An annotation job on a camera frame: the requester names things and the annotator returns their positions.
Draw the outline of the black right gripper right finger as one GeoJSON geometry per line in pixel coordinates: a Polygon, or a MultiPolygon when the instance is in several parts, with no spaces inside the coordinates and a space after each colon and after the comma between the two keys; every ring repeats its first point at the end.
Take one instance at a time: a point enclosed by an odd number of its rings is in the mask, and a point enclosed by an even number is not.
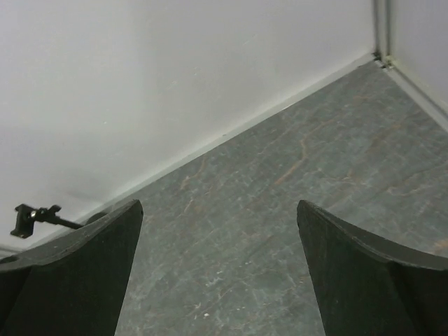
{"type": "Polygon", "coordinates": [[[301,200],[297,225],[326,335],[446,335],[447,259],[301,200]]]}

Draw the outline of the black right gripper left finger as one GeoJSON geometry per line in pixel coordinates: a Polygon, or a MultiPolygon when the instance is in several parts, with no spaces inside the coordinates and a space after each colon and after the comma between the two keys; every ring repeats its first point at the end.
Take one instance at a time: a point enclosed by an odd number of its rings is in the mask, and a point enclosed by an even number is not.
{"type": "Polygon", "coordinates": [[[142,221],[132,200],[1,259],[1,334],[114,335],[142,221]]]}

